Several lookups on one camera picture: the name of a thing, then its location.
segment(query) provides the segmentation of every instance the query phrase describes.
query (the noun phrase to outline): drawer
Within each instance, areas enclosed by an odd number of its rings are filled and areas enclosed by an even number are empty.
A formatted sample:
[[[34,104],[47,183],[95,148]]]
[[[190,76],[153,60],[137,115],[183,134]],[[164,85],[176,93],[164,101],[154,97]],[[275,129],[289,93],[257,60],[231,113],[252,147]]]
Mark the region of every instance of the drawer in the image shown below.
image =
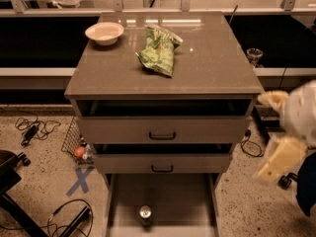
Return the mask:
[[[77,100],[77,111],[82,117],[193,117],[244,116],[253,105],[252,95],[160,95],[149,98]]]
[[[106,237],[221,236],[212,183],[205,174],[113,175]],[[144,205],[151,209],[145,222]]]
[[[95,143],[234,143],[240,142],[250,118],[170,118],[77,120],[88,142]]]
[[[222,173],[231,161],[231,145],[159,144],[109,145],[93,155],[101,174],[111,173]]]

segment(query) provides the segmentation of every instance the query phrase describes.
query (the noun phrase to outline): green snack bag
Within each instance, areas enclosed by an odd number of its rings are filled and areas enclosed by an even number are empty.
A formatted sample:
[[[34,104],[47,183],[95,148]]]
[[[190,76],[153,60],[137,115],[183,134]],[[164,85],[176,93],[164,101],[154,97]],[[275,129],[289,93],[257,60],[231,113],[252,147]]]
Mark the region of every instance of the green snack bag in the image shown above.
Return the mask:
[[[146,48],[137,52],[140,62],[149,69],[172,77],[174,50],[183,40],[159,26],[147,28]]]

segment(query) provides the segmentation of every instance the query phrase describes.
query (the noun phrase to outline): drawer cabinet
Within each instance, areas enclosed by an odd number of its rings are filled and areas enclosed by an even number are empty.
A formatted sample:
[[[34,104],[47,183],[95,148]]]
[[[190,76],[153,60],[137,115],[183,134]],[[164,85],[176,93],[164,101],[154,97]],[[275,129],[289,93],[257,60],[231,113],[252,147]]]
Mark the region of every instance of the drawer cabinet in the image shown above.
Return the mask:
[[[106,236],[219,236],[212,191],[263,92],[252,66],[219,13],[105,13],[100,21],[124,33],[111,46],[88,42],[65,96],[108,185]],[[135,55],[148,22],[184,40],[172,78]],[[154,211],[148,231],[136,213],[145,204]]]

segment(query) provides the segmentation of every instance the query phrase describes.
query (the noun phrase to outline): drawer front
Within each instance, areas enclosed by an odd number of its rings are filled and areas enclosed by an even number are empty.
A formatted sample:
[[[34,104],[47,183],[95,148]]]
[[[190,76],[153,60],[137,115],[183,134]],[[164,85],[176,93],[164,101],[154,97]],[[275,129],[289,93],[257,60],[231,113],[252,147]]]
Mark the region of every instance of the drawer front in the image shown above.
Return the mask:
[[[235,143],[250,118],[78,119],[86,141],[94,143]]]
[[[191,155],[94,155],[101,174],[113,173],[222,173],[230,164],[230,154]]]

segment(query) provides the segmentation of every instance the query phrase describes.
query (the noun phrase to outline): blue tape mark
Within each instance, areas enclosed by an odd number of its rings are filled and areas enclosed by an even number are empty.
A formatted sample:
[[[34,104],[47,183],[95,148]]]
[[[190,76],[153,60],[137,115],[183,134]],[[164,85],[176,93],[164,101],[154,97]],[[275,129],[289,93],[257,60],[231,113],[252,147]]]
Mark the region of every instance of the blue tape mark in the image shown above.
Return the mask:
[[[77,168],[76,174],[77,174],[78,180],[66,194],[68,196],[71,196],[79,188],[79,186],[81,186],[81,189],[85,194],[89,192],[89,188],[87,186],[85,179],[88,177],[88,175],[92,172],[93,169],[94,167],[89,166],[86,172],[82,173],[81,168],[80,167]]]

